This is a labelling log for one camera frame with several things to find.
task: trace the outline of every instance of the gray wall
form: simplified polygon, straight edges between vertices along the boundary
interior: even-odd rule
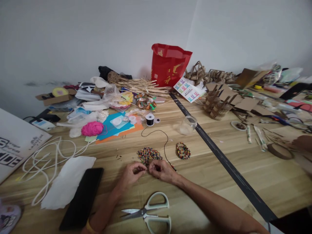
[[[190,66],[240,72],[277,59],[311,74],[311,21],[309,0],[2,0],[0,108],[37,115],[34,96],[100,65],[150,76],[154,43],[192,51]]]

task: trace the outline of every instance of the smartphone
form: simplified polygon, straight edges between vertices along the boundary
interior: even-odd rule
[[[83,228],[86,225],[103,171],[103,168],[90,168],[85,171],[59,226],[60,231]]]

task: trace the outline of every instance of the wooden table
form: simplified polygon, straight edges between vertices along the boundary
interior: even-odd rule
[[[304,95],[300,94],[296,99],[301,100],[302,97]],[[277,101],[271,98],[269,100],[273,105],[277,104]],[[181,103],[185,107],[189,104],[185,100],[181,100]],[[311,177],[295,160],[282,160],[270,152],[262,152],[255,141],[257,135],[253,127],[251,127],[252,144],[249,144],[246,132],[239,132],[230,125],[231,121],[240,122],[232,112],[221,121],[215,121],[203,113],[202,108],[196,103],[187,107],[190,114],[197,118],[200,126],[277,217],[283,217],[312,204]],[[298,116],[304,122],[311,120],[311,115],[305,111]],[[258,126],[292,139],[306,135],[302,130],[281,124],[261,123]]]
[[[170,140],[166,145],[166,155],[180,174],[223,196],[253,215],[261,223],[264,223],[262,217],[254,210],[250,201],[198,133],[194,131],[190,136],[183,136],[178,133],[177,128],[184,119],[184,114],[174,102],[157,107],[155,116],[160,118],[161,122],[146,129],[144,135],[157,129],[167,133]],[[70,139],[68,130],[63,127],[57,127],[51,133],[55,137],[62,136],[62,139]],[[86,144],[83,137],[71,140],[79,148]],[[162,132],[155,132],[148,137],[142,137],[141,131],[138,131],[128,134],[126,138],[120,137],[102,144],[90,145],[83,155],[96,157],[97,160],[93,167],[104,168],[103,178],[93,205],[93,211],[106,199],[121,176],[124,167],[128,163],[138,160],[137,151],[139,149],[151,147],[157,149],[164,157],[163,146],[166,140],[166,136]],[[175,154],[176,143],[180,141],[183,141],[191,150],[192,156],[188,160],[181,160]],[[62,144],[61,149],[65,155],[70,155],[73,152],[73,146],[70,143]],[[53,158],[55,148],[53,146],[46,148],[42,152],[42,156],[47,151],[51,152],[49,157]],[[116,158],[117,154],[121,155],[122,159],[118,160]],[[51,170],[48,169],[47,172],[49,176],[53,175],[52,168]],[[28,182],[19,184],[16,179],[22,175],[23,171],[19,168],[0,186],[0,197],[4,203],[21,204],[24,207],[22,218],[13,233],[58,233],[58,227],[67,207],[58,210],[41,210],[40,205],[32,207],[31,202],[45,184],[45,178],[42,175],[38,175]],[[142,218],[121,221],[119,217],[123,215],[121,212],[122,209],[142,208],[148,197],[156,191],[162,191],[168,196],[170,209],[164,209],[158,213],[164,216],[170,215],[172,233],[215,232],[215,227],[210,224],[203,212],[183,191],[173,185],[153,178],[148,173],[143,175],[127,194],[123,196],[122,200],[116,206],[110,224],[105,232],[148,233],[148,228]]]
[[[254,142],[248,144],[246,133],[237,132],[230,126],[230,121],[237,120],[233,113],[228,113],[221,121],[214,121],[206,115],[202,106],[196,103],[189,104],[185,100],[181,102],[278,217],[312,203],[312,182],[305,172],[292,160],[283,161],[269,153],[261,152]],[[194,131],[190,136],[183,136],[178,132],[178,127],[185,116],[174,102],[159,105],[155,116],[160,118],[161,122],[146,129],[143,135],[158,129],[167,133],[170,140],[166,145],[166,155],[178,173],[228,199],[264,223],[263,218],[254,210],[251,202],[199,134]],[[269,128],[294,132],[291,128],[277,124]],[[62,139],[71,139],[68,130],[63,127],[57,127],[52,134],[55,137],[62,136]],[[83,137],[71,140],[79,148],[86,144]],[[191,150],[192,156],[188,160],[181,160],[175,154],[175,145],[180,141]],[[94,167],[104,168],[93,211],[106,199],[124,167],[138,160],[139,149],[143,147],[157,149],[164,158],[165,142],[166,136],[162,132],[142,137],[141,131],[138,131],[128,134],[126,138],[120,137],[102,144],[90,145],[83,155],[96,157]],[[62,144],[61,149],[67,155],[73,152],[73,146],[69,143]],[[49,157],[53,158],[55,148],[50,146],[42,152],[42,155],[47,151],[51,152]],[[121,155],[122,159],[117,160],[117,154]],[[52,169],[47,172],[52,176]],[[28,182],[19,184],[16,179],[22,175],[23,171],[19,168],[0,186],[0,197],[4,203],[21,204],[24,207],[23,216],[13,233],[58,233],[67,207],[58,210],[41,210],[40,205],[32,207],[31,202],[45,184],[45,179],[38,175]],[[123,215],[122,209],[143,207],[148,197],[156,191],[162,191],[168,196],[170,209],[163,209],[157,213],[170,215],[172,233],[215,233],[216,228],[183,191],[153,178],[148,173],[139,179],[116,206],[105,233],[148,233],[142,218],[121,221],[119,217]]]

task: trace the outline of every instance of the glass jar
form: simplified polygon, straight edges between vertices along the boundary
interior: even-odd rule
[[[180,126],[180,133],[183,135],[190,135],[197,126],[197,119],[188,115],[184,118]]]

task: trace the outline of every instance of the white scissors handle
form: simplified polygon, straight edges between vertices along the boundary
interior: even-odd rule
[[[147,227],[149,228],[149,231],[151,234],[155,234],[155,232],[153,232],[153,230],[150,227],[149,222],[150,221],[157,221],[157,222],[166,222],[168,224],[168,230],[167,230],[167,234],[170,234],[171,232],[171,218],[168,217],[150,217],[147,216],[144,221],[146,222]]]
[[[150,201],[155,197],[156,195],[162,195],[165,198],[165,203],[163,204],[156,204],[156,205],[150,205]],[[160,208],[169,208],[169,201],[163,192],[156,192],[154,193],[148,200],[147,204],[144,207],[146,210],[155,210],[155,209],[160,209]]]

